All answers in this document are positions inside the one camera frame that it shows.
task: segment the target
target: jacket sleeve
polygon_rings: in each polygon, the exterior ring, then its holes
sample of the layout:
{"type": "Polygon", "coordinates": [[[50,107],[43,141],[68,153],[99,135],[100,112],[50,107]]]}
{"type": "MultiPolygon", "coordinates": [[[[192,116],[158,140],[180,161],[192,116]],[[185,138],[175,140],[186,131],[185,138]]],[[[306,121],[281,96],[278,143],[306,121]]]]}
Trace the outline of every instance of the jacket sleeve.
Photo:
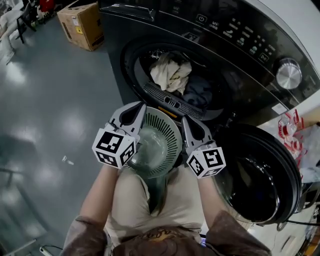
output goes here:
{"type": "Polygon", "coordinates": [[[78,216],[69,228],[60,255],[104,255],[106,246],[106,233],[94,221],[78,216]]]}
{"type": "Polygon", "coordinates": [[[206,234],[206,244],[223,255],[271,256],[270,250],[226,211],[215,218],[206,234]]]}

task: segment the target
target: towel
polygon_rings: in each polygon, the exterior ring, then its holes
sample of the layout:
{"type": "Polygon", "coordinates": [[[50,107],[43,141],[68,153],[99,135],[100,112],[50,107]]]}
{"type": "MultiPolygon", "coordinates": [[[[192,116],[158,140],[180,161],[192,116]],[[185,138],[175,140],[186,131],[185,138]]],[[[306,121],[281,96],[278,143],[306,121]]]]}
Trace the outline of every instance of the towel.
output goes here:
{"type": "Polygon", "coordinates": [[[151,66],[150,74],[162,91],[167,90],[170,93],[178,91],[183,95],[191,71],[190,62],[182,61],[181,64],[178,64],[172,60],[172,54],[166,52],[151,66]]]}

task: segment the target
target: laundry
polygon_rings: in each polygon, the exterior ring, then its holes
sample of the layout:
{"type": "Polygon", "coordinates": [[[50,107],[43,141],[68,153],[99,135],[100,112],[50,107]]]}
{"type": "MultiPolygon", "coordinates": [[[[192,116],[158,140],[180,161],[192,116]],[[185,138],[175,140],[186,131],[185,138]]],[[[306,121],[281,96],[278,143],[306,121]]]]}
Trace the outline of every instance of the laundry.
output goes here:
{"type": "Polygon", "coordinates": [[[158,61],[150,67],[150,74],[162,91],[167,90],[170,93],[178,91],[183,95],[192,67],[190,62],[182,61],[178,64],[172,57],[174,54],[171,52],[162,54],[158,61]]]}
{"type": "Polygon", "coordinates": [[[212,101],[212,88],[209,82],[197,75],[192,75],[185,87],[182,98],[197,108],[206,108],[212,101]]]}

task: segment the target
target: cardboard box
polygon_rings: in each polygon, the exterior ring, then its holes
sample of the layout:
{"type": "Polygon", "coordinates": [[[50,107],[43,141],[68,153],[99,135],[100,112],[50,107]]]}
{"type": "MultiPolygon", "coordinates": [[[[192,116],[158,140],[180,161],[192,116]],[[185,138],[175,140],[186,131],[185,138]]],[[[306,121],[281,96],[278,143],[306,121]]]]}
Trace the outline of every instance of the cardboard box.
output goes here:
{"type": "Polygon", "coordinates": [[[77,0],[60,10],[58,18],[69,42],[88,51],[104,42],[97,2],[77,0]]]}
{"type": "Polygon", "coordinates": [[[304,127],[310,127],[320,122],[320,106],[314,108],[303,116],[304,127]]]}

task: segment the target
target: brown jacket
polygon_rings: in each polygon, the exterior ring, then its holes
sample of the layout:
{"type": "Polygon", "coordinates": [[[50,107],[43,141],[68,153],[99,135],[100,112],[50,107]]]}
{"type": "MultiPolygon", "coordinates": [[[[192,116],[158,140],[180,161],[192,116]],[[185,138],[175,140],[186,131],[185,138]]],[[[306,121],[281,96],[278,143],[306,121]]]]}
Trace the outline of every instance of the brown jacket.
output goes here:
{"type": "MultiPolygon", "coordinates": [[[[221,211],[206,234],[205,246],[182,234],[179,227],[158,227],[121,243],[113,256],[270,256],[226,211],[221,211]]],[[[67,234],[63,256],[103,255],[107,236],[84,217],[77,217],[67,234]]]]}

